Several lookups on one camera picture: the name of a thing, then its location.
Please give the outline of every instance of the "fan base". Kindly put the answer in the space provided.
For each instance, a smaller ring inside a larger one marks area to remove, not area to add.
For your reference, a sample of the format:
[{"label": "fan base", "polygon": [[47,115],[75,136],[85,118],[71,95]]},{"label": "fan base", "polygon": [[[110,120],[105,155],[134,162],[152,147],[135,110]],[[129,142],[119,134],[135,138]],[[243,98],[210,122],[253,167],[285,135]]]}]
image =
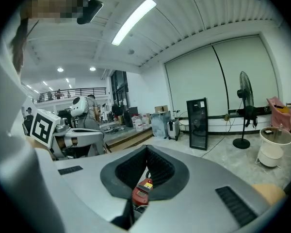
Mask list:
[{"label": "fan base", "polygon": [[233,145],[235,147],[237,147],[238,149],[242,149],[242,150],[245,150],[247,149],[248,147],[250,147],[250,142],[246,139],[241,139],[241,138],[237,138],[233,141]]}]

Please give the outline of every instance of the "red tool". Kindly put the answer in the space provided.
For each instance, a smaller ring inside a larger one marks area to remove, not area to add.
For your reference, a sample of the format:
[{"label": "red tool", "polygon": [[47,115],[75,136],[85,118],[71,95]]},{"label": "red tool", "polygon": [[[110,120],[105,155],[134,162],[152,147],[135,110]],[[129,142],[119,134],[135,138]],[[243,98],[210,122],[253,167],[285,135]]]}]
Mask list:
[{"label": "red tool", "polygon": [[135,205],[148,205],[148,194],[153,190],[153,182],[151,179],[146,178],[137,186],[132,192],[132,201]]}]

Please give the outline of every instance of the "black fan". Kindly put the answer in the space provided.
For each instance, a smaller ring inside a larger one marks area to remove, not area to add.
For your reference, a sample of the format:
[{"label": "black fan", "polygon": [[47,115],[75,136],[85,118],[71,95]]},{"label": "black fan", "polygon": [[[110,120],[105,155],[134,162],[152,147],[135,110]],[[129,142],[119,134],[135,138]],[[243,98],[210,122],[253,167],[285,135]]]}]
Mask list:
[{"label": "black fan", "polygon": [[242,99],[243,102],[243,128],[242,128],[242,137],[237,138],[233,141],[233,145],[239,149],[247,149],[250,147],[250,142],[243,138],[244,127],[245,127],[245,115],[246,109],[248,106],[253,106],[253,93],[251,88],[250,80],[245,72],[241,72],[239,76],[241,83],[241,89],[237,91],[237,96]]}]

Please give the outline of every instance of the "gray floor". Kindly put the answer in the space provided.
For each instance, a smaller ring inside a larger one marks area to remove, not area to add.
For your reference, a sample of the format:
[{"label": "gray floor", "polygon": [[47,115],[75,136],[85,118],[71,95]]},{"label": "gray floor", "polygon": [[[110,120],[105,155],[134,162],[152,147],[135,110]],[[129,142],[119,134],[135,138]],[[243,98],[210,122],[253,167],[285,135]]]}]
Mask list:
[{"label": "gray floor", "polygon": [[182,133],[177,142],[175,140],[152,137],[142,144],[170,148],[198,157],[207,153],[203,158],[224,166],[249,184],[273,183],[281,188],[285,188],[291,181],[291,144],[282,148],[285,154],[281,160],[280,168],[268,168],[262,164],[255,164],[262,143],[259,134],[245,135],[245,138],[251,143],[250,148],[246,150],[233,146],[233,140],[239,137],[239,135],[228,135],[215,146],[223,136],[209,135],[207,151],[191,149],[189,147],[189,135]]}]

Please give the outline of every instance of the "ceiling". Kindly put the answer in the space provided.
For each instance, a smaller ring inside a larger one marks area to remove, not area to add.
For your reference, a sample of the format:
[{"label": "ceiling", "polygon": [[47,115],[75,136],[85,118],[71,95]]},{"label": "ceiling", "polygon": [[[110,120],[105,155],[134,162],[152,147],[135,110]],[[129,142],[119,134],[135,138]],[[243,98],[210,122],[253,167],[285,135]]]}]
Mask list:
[{"label": "ceiling", "polygon": [[[154,0],[157,6],[114,46],[116,33],[143,0],[100,1],[104,5],[89,24],[39,20],[26,45],[24,83],[101,77],[105,69],[139,72],[165,49],[207,29],[245,20],[280,20],[267,0]],[[31,20],[29,29],[36,22]],[[57,72],[59,66],[63,73]],[[90,66],[97,70],[90,72]]]},{"label": "ceiling", "polygon": [[57,80],[42,80],[45,81],[48,85],[45,85],[42,81],[37,83],[31,83],[30,86],[32,89],[38,91],[39,93],[48,92],[50,91],[49,87],[51,87],[54,91],[61,89],[61,90],[67,90],[69,88],[69,84],[72,86],[72,88],[75,87],[75,79],[69,78],[69,83],[67,83],[66,79],[57,79]]}]

